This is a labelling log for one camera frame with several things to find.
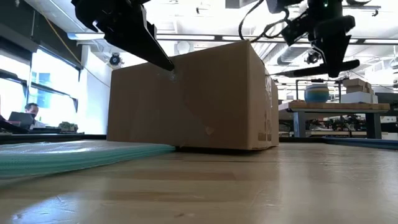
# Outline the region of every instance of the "table surface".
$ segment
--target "table surface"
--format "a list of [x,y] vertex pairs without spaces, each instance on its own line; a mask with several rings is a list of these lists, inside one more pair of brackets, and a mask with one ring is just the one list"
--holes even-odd
[[0,185],[1,223],[397,223],[398,152],[175,152]]
[[386,113],[387,103],[301,103],[290,102],[279,105],[279,119],[292,120],[294,111],[306,112],[306,119],[322,119],[353,113]]

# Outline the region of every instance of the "wire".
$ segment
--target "wire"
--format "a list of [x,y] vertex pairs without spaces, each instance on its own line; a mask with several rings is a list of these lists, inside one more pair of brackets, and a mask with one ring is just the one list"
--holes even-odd
[[[358,73],[356,73],[356,72],[354,72],[354,71],[352,71],[352,70],[350,70],[350,72],[353,72],[355,75],[357,75],[357,76],[359,76],[359,77],[361,77],[361,78],[363,78],[363,79],[369,81],[367,78],[363,77],[362,75],[360,75],[360,74],[358,74]],[[386,88],[386,89],[391,90],[391,91],[395,91],[394,89],[391,89],[391,88],[382,86],[382,85],[380,85],[380,84],[375,84],[375,85],[378,85],[378,86],[380,86],[380,87]]]
[[[242,35],[242,28],[243,28],[243,23],[244,20],[246,19],[246,17],[252,13],[252,11],[254,11],[255,9],[257,9],[262,3],[264,2],[264,0],[259,0],[249,11],[248,13],[243,17],[242,21],[239,23],[239,27],[238,27],[238,34],[239,37],[241,38],[241,40],[246,40],[243,35]],[[266,37],[268,39],[273,39],[278,37],[282,31],[280,31],[278,34],[276,35],[267,35],[267,32],[271,30],[271,28],[273,28],[276,24],[280,24],[282,22],[286,22],[286,23],[290,23],[290,21],[288,20],[289,16],[290,16],[290,12],[288,9],[283,9],[283,11],[285,12],[285,17],[283,19],[280,19],[276,22],[273,22],[271,24],[266,25],[266,27],[264,28],[264,30],[262,31],[262,33],[257,36],[256,38],[250,40],[251,43],[257,42],[261,37]]]
[[63,41],[63,39],[61,38],[61,36],[58,34],[58,32],[55,30],[54,26],[51,24],[51,22],[49,21],[49,19],[44,16],[43,14],[41,14],[44,19],[47,21],[47,23],[50,25],[51,29],[54,31],[55,35],[57,35],[57,37],[61,40],[62,44],[68,49],[69,53],[72,54],[72,56],[75,58],[75,60],[77,62],[79,62],[79,64],[85,69],[87,70],[88,73],[90,73],[92,76],[94,76],[94,78],[96,78],[98,81],[100,81],[102,84],[104,84],[105,86],[107,86],[108,88],[110,88],[109,85],[107,85],[105,82],[103,82],[102,80],[100,80],[100,78],[98,78],[96,75],[94,75],[92,72],[90,72],[84,65],[83,63],[76,57],[76,55],[70,50],[70,48],[68,47],[68,45],[65,43],[65,41]]

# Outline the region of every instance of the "bubble wrap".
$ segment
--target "bubble wrap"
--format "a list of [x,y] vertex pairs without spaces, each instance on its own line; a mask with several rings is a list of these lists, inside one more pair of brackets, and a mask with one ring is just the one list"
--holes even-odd
[[0,146],[0,178],[54,174],[171,152],[163,144],[109,141],[28,143]]

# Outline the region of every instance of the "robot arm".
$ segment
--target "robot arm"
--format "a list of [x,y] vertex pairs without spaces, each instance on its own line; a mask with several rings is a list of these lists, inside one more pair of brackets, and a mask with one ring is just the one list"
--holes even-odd
[[[156,41],[155,26],[146,21],[143,4],[147,1],[150,0],[72,0],[72,4],[76,17],[89,29],[104,32],[110,44],[171,71],[174,64]],[[264,0],[259,0],[256,6],[262,2]],[[285,11],[287,15],[287,6],[300,2],[302,0],[267,0],[271,13]],[[351,38],[346,33],[355,26],[355,19],[343,16],[342,0],[308,0],[308,9],[301,16],[292,21],[285,18],[285,22],[288,25],[280,34],[286,43],[292,45],[307,34],[314,50],[322,56],[323,64],[278,75],[302,77],[328,73],[334,78],[341,71],[359,66],[358,60],[343,63]],[[269,37],[265,30],[259,37],[274,36]]]

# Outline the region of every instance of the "man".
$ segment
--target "man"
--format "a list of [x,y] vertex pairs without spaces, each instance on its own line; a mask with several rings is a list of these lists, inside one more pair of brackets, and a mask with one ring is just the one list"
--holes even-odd
[[36,103],[26,104],[25,113],[30,113],[34,118],[33,124],[30,126],[30,130],[32,130],[34,128],[45,128],[44,123],[41,123],[40,121],[36,121],[36,119],[35,119],[38,112],[39,112],[39,106]]

